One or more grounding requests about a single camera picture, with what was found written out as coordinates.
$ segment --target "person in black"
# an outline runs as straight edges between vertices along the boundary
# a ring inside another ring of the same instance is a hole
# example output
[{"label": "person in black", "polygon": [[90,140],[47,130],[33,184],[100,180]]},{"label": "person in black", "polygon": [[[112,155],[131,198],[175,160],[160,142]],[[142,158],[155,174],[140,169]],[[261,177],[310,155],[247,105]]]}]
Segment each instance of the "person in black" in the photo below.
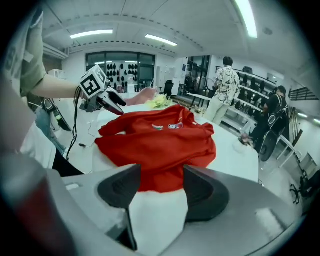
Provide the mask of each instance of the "person in black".
[{"label": "person in black", "polygon": [[[287,90],[283,86],[279,86],[276,90],[276,93],[273,94],[269,100],[264,104],[263,106],[263,114],[262,117],[260,118],[257,126],[254,128],[253,132],[251,133],[251,138],[255,144],[254,149],[258,152],[260,152],[260,149],[262,147],[262,144],[264,142],[264,136],[265,134],[270,130],[270,127],[268,125],[268,118],[269,115],[273,114],[276,109],[279,106],[279,98],[277,97],[280,96],[282,99],[282,105],[286,106],[286,93]],[[286,120],[279,120],[277,123],[274,125],[274,129],[276,131],[280,131],[283,125],[285,125]]]}]

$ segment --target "red garment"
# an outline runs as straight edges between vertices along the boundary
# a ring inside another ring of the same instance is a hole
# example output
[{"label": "red garment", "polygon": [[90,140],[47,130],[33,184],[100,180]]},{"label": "red garment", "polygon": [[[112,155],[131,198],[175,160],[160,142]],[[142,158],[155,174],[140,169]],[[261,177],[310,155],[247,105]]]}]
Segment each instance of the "red garment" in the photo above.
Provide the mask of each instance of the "red garment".
[{"label": "red garment", "polygon": [[180,105],[126,113],[99,133],[95,143],[115,165],[141,164],[140,192],[182,189],[184,164],[206,167],[216,158],[213,126],[195,123]]}]

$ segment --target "ceiling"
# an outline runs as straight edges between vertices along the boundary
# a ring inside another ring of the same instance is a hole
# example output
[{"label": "ceiling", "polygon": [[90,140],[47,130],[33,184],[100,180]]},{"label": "ceiling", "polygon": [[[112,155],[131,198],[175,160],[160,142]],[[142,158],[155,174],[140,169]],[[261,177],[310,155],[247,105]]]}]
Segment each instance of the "ceiling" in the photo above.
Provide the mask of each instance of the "ceiling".
[{"label": "ceiling", "polygon": [[[306,75],[314,73],[315,61],[295,22],[273,0],[250,3],[258,38],[248,36],[234,0],[47,0],[42,36],[45,43],[71,53],[121,47],[172,57],[244,58],[289,75],[320,97],[318,72],[312,79]],[[105,29],[113,34],[70,38]],[[145,38],[147,34],[178,45]]]}]

